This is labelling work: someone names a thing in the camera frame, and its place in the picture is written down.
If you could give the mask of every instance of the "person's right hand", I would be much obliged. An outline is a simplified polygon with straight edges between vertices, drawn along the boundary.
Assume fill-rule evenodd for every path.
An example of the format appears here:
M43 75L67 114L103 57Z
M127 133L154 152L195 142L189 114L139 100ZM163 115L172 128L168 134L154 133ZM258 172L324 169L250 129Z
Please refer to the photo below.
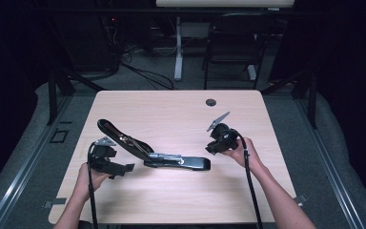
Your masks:
M262 162L260 160L260 157L257 154L256 149L254 148L254 144L251 139L244 137L246 147L248 148L248 154L249 154L249 167L251 169L251 172L253 173L254 170L258 169L260 165L262 165ZM234 150L227 150L225 152L221 152L221 154L225 156L230 156L233 158L239 165L242 167L245 167L245 157L244 157L244 148L242 145L242 141L238 139L237 141L238 147Z

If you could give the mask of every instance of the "black cord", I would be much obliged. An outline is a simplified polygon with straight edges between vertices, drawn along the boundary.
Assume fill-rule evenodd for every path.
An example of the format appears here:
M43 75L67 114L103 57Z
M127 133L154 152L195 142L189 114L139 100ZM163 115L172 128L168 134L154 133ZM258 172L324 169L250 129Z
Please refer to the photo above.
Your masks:
M147 79L152 85L153 83L161 86L161 87L164 87L166 89L169 89L169 90L175 90L176 87L174 86L173 82L166 76L164 75L161 75L161 74L158 74L158 73L153 73L153 72L149 72L149 71L145 71L145 70L140 70L140 69L137 69L135 67L132 67L130 65L127 65L125 63L121 63L122 66L126 67L127 69L133 71L134 73L137 73L139 75L141 75L142 77L144 77L145 79ZM155 75L155 76L159 76L165 80L167 80L169 82L169 84L166 84L162 81L160 81L159 79L155 78L154 76L152 76L151 74Z
M94 200L94 188L93 188L93 182L92 182L92 167L91 167L91 149L93 147L94 143L91 144L91 147L89 147L89 153L88 153L88 175L89 175L89 196L91 198L91 217L93 219L93 228L98 229L97 224L97 216L96 216L96 202Z
M239 135L240 140L242 141L243 149L244 149L243 153L244 153L244 157L245 157L246 178L248 179L249 188L251 189L251 194L252 194L252 200L254 202L254 211L256 213L256 218L257 218L257 227L259 229L263 229L263 224L261 221L261 216L260 216L257 199L256 199L256 193L254 191L254 185L252 183L251 169L249 168L248 147L246 146L246 142L245 142L245 139L243 138L243 136L239 132L236 132L236 133Z

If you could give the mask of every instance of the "light wood tabletop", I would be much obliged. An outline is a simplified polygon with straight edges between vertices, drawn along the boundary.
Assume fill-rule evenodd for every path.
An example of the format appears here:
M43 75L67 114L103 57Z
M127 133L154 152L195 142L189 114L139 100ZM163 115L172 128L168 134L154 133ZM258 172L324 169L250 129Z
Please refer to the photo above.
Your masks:
M173 8L291 8L294 0L156 0L158 7Z
M208 106L207 99L216 104ZM250 223L256 222L245 169L233 159L205 150L213 139L207 129L216 118L254 141L262 161L294 198L295 190L281 154L275 131L258 91L103 91L97 94L57 194L71 196L80 165L90 145L105 136L99 119L149 144L155 152L206 157L210 171L150 168L120 146L112 162L134 163L132 172L107 179L95 192L99 223ZM274 221L263 191L253 177L262 221ZM53 205L50 222L56 223L65 205ZM92 222L86 202L82 220Z

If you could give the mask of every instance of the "hand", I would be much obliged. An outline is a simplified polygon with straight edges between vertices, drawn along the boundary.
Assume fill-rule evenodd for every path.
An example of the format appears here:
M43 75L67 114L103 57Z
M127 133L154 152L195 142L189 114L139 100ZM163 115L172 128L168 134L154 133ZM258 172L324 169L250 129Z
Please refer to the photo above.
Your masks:
M91 170L91 182L93 184L93 190L96 191L103 181L110 177L109 174L99 173L94 169ZM75 188L73 189L73 195L78 195L84 200L89 199L89 175L88 164L83 163L79 168L78 178L76 180Z
M263 163L260 160L260 157L257 154L256 149L254 148L254 144L251 139L244 137L246 147L248 148L249 154L249 167L251 172L254 173L256 170L259 170L262 167ZM237 141L238 147L235 150L227 150L225 152L221 152L221 154L225 156L230 156L233 158L239 165L245 167L245 157L244 157L244 148L242 145L241 139Z

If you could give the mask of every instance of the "black tool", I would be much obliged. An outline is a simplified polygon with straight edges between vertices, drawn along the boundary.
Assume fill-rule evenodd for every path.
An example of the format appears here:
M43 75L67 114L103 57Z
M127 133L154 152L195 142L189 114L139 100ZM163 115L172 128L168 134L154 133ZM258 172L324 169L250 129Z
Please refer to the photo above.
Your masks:
M120 165L110 161L110 157L115 157L117 152L112 148L115 143L107 137L94 141L88 151L88 176L89 176L89 196L91 199L91 217L93 228L98 229L96 216L96 202L94 200L94 188L92 182L92 169L97 172L115 176L124 176L126 172L131 172L134 164Z
M144 165L148 167L174 167L191 169L194 171L207 171L211 169L211 162L205 157L155 153L147 143L123 134L106 119L99 119L97 121L97 126L105 135L110 137L129 153L144 160Z
M215 139L215 141L210 142L206 147L206 150L213 155L229 149L234 150L238 146L236 143L236 140L239 137L237 131L230 129L226 124L221 123L229 114L230 112L226 112L224 115L214 120L207 130L207 132L213 130L210 137Z

